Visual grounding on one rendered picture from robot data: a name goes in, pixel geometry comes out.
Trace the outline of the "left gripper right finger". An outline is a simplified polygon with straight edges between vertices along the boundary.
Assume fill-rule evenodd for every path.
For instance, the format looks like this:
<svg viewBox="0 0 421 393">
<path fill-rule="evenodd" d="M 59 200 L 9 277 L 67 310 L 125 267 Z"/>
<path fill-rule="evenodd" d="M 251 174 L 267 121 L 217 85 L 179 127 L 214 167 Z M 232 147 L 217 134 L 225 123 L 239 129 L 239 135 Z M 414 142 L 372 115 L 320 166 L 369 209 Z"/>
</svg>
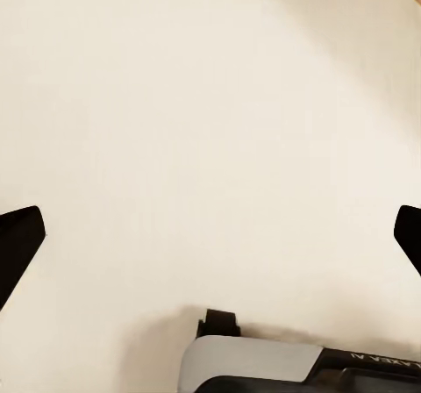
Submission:
<svg viewBox="0 0 421 393">
<path fill-rule="evenodd" d="M 393 235 L 421 275 L 421 208 L 402 205 L 396 216 Z"/>
</svg>

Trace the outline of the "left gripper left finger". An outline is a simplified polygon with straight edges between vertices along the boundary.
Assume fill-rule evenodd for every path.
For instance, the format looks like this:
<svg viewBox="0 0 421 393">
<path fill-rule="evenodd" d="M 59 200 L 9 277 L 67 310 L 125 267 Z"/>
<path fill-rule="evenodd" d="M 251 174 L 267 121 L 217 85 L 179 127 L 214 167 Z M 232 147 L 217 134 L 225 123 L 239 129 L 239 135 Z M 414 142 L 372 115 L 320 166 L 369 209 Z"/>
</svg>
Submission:
<svg viewBox="0 0 421 393">
<path fill-rule="evenodd" d="M 0 215 L 0 310 L 46 237 L 38 205 Z"/>
</svg>

